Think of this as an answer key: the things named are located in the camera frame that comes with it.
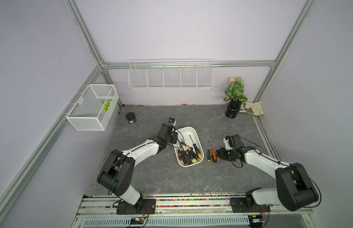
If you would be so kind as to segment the aluminium rail base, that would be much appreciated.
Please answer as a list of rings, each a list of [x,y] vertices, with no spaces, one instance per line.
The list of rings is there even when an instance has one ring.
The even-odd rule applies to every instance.
[[[320,228],[313,210],[291,212],[283,206],[247,210],[243,192],[151,194],[147,208],[127,214],[114,196],[84,198],[73,228]]]

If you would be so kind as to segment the black orange screwdriver in box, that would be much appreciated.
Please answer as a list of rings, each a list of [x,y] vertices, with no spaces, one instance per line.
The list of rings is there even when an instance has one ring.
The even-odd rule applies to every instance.
[[[185,166],[189,166],[189,161],[186,157],[185,151],[184,151],[179,139],[177,140],[177,146],[178,146],[179,159],[184,163]]]

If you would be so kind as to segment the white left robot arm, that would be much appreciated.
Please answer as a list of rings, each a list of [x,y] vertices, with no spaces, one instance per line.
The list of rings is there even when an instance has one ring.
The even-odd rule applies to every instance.
[[[131,185],[134,168],[145,159],[160,153],[168,145],[176,144],[178,133],[175,124],[176,120],[170,118],[167,123],[162,124],[156,135],[144,143],[129,150],[113,150],[104,163],[97,182],[131,206],[141,207],[143,196]]]

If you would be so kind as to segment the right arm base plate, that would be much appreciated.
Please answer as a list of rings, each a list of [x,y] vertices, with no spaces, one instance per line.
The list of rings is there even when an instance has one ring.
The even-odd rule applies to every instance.
[[[268,205],[258,205],[251,197],[231,198],[229,204],[233,213],[268,213],[271,211]]]

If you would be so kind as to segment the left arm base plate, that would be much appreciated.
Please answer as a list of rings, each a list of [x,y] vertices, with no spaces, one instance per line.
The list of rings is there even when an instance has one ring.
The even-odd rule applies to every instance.
[[[142,199],[136,205],[129,204],[122,200],[117,206],[117,215],[150,215],[155,214],[156,199]]]

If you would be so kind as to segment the short black yellow screwdriver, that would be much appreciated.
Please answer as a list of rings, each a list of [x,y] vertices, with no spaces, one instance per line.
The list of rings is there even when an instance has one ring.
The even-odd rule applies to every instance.
[[[201,161],[199,156],[194,152],[193,150],[193,147],[183,143],[183,145],[185,146],[186,150],[187,150],[187,153],[189,154],[190,158],[193,160],[193,161]]]

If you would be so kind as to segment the black glossy plant pot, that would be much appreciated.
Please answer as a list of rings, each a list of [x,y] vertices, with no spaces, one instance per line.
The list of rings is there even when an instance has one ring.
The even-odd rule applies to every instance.
[[[227,105],[227,110],[225,112],[226,117],[230,119],[236,118],[237,114],[241,109],[242,102],[231,100]]]

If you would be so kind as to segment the green artificial plant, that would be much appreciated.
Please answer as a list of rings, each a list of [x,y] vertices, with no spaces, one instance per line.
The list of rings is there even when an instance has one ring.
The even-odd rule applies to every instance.
[[[247,102],[244,80],[241,77],[230,78],[230,84],[225,90],[225,95],[225,102]]]

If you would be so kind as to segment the small black jar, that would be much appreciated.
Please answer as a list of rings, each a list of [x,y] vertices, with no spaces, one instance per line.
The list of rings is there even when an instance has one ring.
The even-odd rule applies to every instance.
[[[126,119],[130,124],[134,124],[137,121],[136,115],[133,112],[127,113]]]

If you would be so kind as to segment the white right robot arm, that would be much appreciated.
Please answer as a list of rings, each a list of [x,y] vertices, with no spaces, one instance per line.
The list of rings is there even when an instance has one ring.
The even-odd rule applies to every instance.
[[[289,211],[301,208],[315,208],[322,202],[322,194],[318,185],[307,174],[300,163],[287,163],[274,159],[260,152],[257,144],[245,146],[239,135],[226,136],[224,147],[216,150],[215,156],[221,160],[234,163],[240,161],[252,165],[276,181],[270,189],[255,188],[247,191],[242,206],[248,211],[263,206],[284,206]]]

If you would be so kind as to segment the cream work glove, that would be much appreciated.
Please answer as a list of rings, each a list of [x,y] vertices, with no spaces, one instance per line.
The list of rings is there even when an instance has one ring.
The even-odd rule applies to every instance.
[[[240,113],[248,113],[254,116],[260,116],[264,114],[264,109],[262,106],[261,101],[255,102],[255,103],[242,103],[241,108],[240,108]]]

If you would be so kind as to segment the white plastic storage box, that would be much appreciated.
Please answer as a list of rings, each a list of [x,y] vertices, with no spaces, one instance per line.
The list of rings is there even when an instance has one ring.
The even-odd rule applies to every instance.
[[[185,166],[184,163],[179,159],[178,146],[177,146],[177,143],[176,143],[176,144],[173,144],[173,147],[174,147],[174,151],[175,151],[175,155],[176,155],[178,164],[180,166],[182,166],[183,168],[190,168],[193,165],[200,164],[206,158],[207,154],[205,153],[205,151],[204,151],[204,149],[202,147],[202,144],[201,144],[201,142],[199,140],[199,137],[197,135],[196,130],[193,127],[191,127],[191,126],[188,126],[188,127],[177,129],[176,132],[178,133],[178,139],[180,140],[180,143],[182,144],[182,147],[183,147],[183,149],[185,151],[186,157],[187,157],[187,159],[189,161],[189,166]],[[187,153],[187,150],[186,150],[185,146],[183,145],[183,143],[185,143],[185,144],[193,147],[193,143],[192,143],[192,141],[191,141],[191,139],[189,137],[190,135],[192,136],[194,143],[196,143],[198,149],[200,150],[200,153],[201,153],[200,160],[201,161],[199,161],[199,162],[198,161],[193,161],[190,158],[189,154]]]

